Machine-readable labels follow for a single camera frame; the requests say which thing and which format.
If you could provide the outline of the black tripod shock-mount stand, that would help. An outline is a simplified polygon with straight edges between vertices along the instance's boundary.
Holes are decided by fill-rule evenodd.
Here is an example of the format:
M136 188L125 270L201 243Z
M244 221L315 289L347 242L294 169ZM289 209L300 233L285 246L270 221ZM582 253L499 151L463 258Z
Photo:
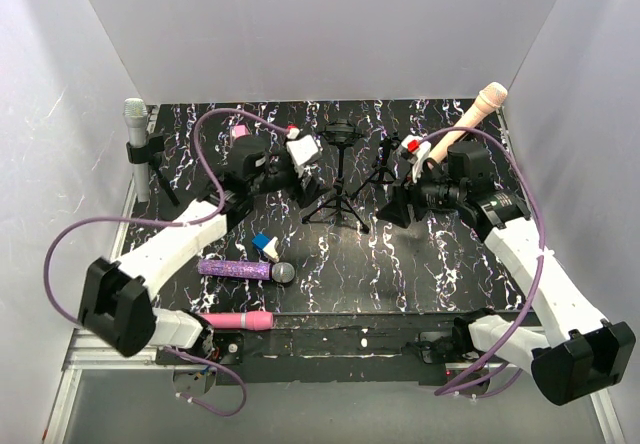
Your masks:
M333 216L338 220L341 219L343 213L351 214L357 219L360 231L364 234L368 234L370 230L369 226L364 222L349 202L349 198L345 192L344 176L345 152L348 148L353 148L364 134L348 119L337 119L336 121L325 125L317 132L317 134L323 138L329 146L335 147L338 150L337 176L333 183L333 194L309 214L303 216L301 223L309 224L311 218L319 211L330 209L333 211Z

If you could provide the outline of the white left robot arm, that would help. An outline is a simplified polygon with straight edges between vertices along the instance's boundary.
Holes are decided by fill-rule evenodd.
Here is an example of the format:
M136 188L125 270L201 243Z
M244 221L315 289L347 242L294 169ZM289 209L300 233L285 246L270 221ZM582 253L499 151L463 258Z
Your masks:
M79 322L124 357L171 346L190 363L205 362L214 351L212 326L191 311L155 307L156 296L203 248L241 223L256 196L284 191L299 207L311 205L323 191L306 169L320 156L310 135L274 153L259 137L238 138L215 172L218 181L182 206L172 226L114 262L99 258L89 266Z

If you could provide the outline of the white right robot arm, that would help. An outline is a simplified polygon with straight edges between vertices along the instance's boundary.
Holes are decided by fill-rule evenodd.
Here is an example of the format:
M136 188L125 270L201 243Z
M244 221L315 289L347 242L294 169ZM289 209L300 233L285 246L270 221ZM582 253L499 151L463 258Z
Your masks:
M619 383L636 336L613 323L578 290L553 255L524 201L496 187L483 144L456 142L441 169L430 144L408 136L400 155L412 166L378 211L380 220L406 228L430 210L457 211L505 266L527 297L543 332L525 329L488 308L455 319L451 335L428 347L431 360L454 352L464 361L493 354L530 374L542 395L561 406Z

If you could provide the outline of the black tripod microphone stand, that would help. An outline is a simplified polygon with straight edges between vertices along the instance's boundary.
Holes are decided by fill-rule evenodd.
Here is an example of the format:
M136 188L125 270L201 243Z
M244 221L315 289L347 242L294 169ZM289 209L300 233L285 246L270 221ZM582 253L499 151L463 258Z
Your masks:
M402 140L397 132L394 132L392 135L387 135L381 139L376 158L372 164L372 172L362 182L362 184L349 195L351 200L355 200L368 184L388 185L393 184L396 181L397 176L389 167L389 159L392 152L398 149L401 142Z

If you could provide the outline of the purple glitter microphone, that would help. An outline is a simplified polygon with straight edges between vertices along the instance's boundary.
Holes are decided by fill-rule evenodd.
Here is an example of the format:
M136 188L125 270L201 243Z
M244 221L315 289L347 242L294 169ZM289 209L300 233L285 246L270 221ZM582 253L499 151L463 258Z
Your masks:
M224 278L273 281L289 284L295 278L294 267L285 262L250 262L203 259L197 264L201 275Z

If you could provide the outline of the pink plastic microphone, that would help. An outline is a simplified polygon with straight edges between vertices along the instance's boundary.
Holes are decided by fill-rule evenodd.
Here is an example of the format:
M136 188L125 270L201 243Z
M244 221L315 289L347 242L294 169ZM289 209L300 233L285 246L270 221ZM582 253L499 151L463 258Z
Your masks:
M201 314L214 329L267 331L273 328L274 315L267 311Z

